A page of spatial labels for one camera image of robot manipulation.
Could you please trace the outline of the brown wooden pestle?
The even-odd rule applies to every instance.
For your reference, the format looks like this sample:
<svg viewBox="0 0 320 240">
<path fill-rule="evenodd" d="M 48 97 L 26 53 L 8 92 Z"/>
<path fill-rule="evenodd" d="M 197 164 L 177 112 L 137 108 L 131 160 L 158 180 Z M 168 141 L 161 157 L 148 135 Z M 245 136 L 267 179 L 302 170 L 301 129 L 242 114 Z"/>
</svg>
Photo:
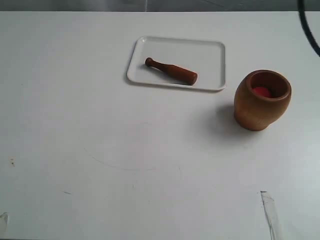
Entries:
<svg viewBox="0 0 320 240">
<path fill-rule="evenodd" d="M 151 57 L 146 58 L 144 64 L 147 67 L 155 68 L 167 74 L 171 78 L 174 78 L 190 86 L 194 85 L 198 79 L 198 74 L 196 72 L 190 71 L 188 69 L 173 64 L 160 63 L 153 60 Z"/>
</svg>

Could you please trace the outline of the small red object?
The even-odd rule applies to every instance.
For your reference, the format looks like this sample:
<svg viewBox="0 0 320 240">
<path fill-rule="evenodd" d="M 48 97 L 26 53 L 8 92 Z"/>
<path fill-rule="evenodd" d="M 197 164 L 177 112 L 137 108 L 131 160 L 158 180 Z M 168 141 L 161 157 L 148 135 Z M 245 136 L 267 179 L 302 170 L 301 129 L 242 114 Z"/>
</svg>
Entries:
<svg viewBox="0 0 320 240">
<path fill-rule="evenodd" d="M 264 86 L 257 86 L 255 88 L 252 89 L 257 95 L 265 97 L 265 98 L 272 98 L 273 95 L 271 93 L 271 91 Z"/>
</svg>

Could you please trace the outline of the brown wooden mortar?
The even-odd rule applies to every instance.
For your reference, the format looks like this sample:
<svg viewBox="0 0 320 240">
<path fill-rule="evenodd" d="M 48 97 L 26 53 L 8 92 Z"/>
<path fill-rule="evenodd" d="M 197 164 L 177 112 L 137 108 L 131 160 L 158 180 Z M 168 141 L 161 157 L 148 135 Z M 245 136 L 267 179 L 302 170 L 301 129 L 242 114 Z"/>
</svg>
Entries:
<svg viewBox="0 0 320 240">
<path fill-rule="evenodd" d="M 255 87 L 268 88 L 273 97 L 263 97 L 253 91 Z M 234 96 L 234 118 L 250 131 L 262 131 L 277 121 L 287 110 L 292 88 L 281 74 L 271 70 L 255 70 L 239 84 Z"/>
</svg>

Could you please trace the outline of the white plastic tray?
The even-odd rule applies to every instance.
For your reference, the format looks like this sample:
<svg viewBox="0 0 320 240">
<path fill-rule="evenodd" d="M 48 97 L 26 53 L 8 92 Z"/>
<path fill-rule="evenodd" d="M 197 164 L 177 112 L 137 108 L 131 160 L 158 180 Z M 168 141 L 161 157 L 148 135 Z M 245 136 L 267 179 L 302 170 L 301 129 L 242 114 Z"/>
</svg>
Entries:
<svg viewBox="0 0 320 240">
<path fill-rule="evenodd" d="M 176 80 L 145 64 L 150 57 L 158 63 L 175 65 L 197 73 L 193 85 Z M 135 44 L 127 70 L 129 81 L 140 85 L 217 92 L 226 86 L 225 45 L 213 40 L 142 36 Z"/>
</svg>

